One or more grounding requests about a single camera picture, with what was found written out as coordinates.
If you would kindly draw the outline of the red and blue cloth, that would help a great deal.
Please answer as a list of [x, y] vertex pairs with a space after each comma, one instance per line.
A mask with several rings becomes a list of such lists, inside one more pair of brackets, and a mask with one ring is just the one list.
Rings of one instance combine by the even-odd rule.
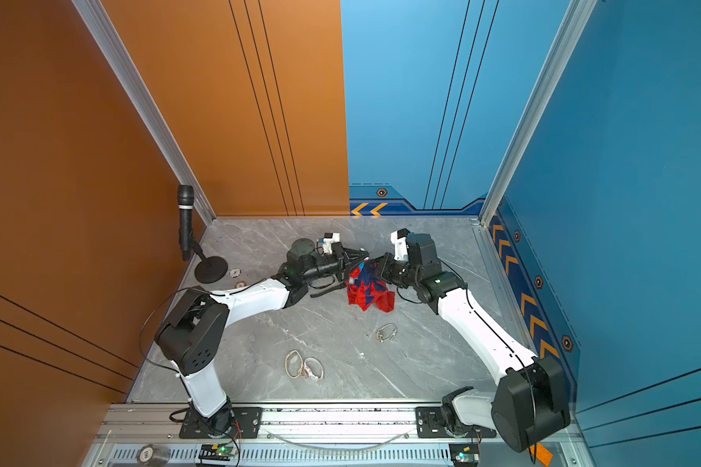
[[363, 263], [350, 272], [346, 282], [348, 302], [363, 311], [375, 305], [383, 313], [391, 313], [395, 309], [395, 293], [375, 276], [375, 272], [371, 263]]

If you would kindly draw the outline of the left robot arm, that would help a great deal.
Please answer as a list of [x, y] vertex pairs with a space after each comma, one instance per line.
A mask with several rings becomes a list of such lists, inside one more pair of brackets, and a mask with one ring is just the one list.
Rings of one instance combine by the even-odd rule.
[[220, 383], [214, 359], [227, 327], [260, 313], [280, 311], [299, 303], [310, 284], [333, 276], [338, 290], [352, 270], [369, 258], [364, 249], [352, 249], [329, 237], [322, 243], [298, 239], [278, 271], [241, 289], [185, 291], [160, 325], [154, 342], [182, 381], [188, 395], [186, 411], [208, 437], [234, 433], [232, 401]]

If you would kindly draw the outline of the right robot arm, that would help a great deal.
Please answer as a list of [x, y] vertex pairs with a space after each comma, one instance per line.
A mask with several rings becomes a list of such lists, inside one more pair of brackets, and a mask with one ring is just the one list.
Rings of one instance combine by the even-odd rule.
[[516, 341], [477, 303], [460, 274], [435, 260], [427, 265], [376, 259], [375, 276], [415, 290], [421, 303], [449, 323], [475, 351], [497, 386], [492, 395], [467, 386], [442, 398], [442, 424], [455, 437], [478, 428], [497, 432], [518, 453], [571, 424], [566, 375], [552, 357]]

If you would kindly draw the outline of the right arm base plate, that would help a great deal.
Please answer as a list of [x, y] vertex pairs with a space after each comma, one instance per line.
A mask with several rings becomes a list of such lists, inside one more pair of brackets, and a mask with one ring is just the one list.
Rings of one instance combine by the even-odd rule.
[[449, 420], [445, 410], [436, 406], [418, 406], [415, 408], [415, 422], [418, 437], [495, 439], [498, 433], [479, 425], [461, 425]]

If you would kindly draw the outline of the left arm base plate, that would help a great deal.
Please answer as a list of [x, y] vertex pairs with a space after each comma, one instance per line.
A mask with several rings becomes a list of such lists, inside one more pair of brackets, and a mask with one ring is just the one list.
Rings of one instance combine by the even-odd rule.
[[180, 424], [181, 439], [256, 439], [262, 422], [260, 407], [225, 408], [205, 418], [189, 408]]

